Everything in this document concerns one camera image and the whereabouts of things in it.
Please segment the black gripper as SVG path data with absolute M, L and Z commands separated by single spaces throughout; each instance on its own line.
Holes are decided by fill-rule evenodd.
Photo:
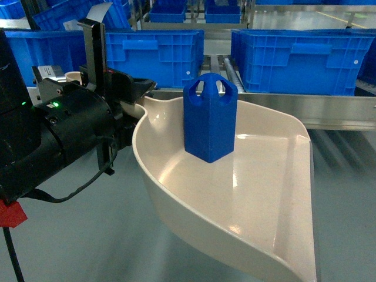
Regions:
M 109 105 L 115 117 L 114 136 L 119 148 L 130 146 L 139 119 L 135 113 L 135 102 L 152 91 L 156 82 L 134 78 L 114 69 L 90 70 L 88 65 L 81 65 L 79 70 L 84 87 L 97 93 Z

